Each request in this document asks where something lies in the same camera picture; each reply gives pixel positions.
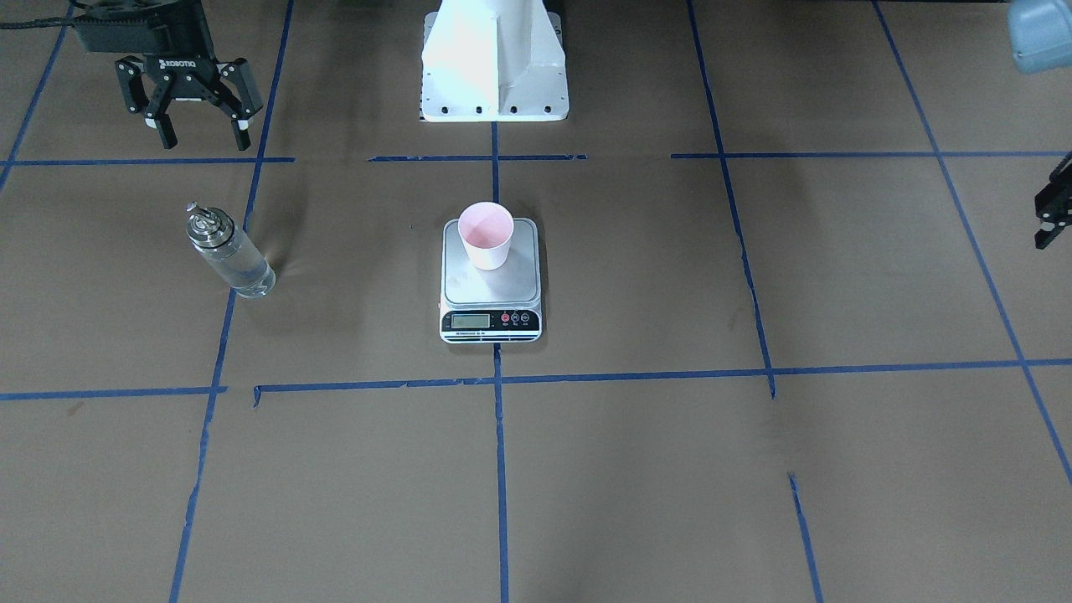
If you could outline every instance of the silver lid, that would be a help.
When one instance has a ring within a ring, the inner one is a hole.
[[[219,207],[205,209],[197,203],[191,203],[187,211],[191,214],[187,220],[187,236],[202,249],[220,247],[235,234],[235,221]]]

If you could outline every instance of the gray floor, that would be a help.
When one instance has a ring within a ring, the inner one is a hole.
[[[492,127],[417,119],[434,0],[205,3],[244,152],[0,32],[0,601],[1072,600],[1072,72],[1003,6],[570,0],[569,119]],[[480,200],[541,229],[535,343],[436,335]]]

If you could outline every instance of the digital scale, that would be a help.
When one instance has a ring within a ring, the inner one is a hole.
[[[447,343],[535,341],[544,333],[539,237],[527,218],[513,219],[506,263],[481,270],[470,262],[458,220],[443,229],[440,337]]]

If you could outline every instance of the pink cup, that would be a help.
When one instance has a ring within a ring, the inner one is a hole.
[[[481,270],[494,270],[506,263],[510,251],[513,216],[497,203],[474,203],[458,218],[458,234],[470,262]]]

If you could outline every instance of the black cable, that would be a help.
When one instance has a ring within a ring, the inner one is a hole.
[[[1064,166],[1068,165],[1070,161],[1072,161],[1072,151],[1069,151],[1069,153],[1064,156],[1064,159],[1057,164],[1057,167],[1054,167],[1054,171],[1049,173],[1051,182],[1057,183],[1057,175],[1061,173],[1061,170],[1064,170]]]
[[[71,27],[74,19],[66,17],[49,17],[47,19],[33,19],[21,23],[0,23],[0,29],[36,29],[39,27]]]

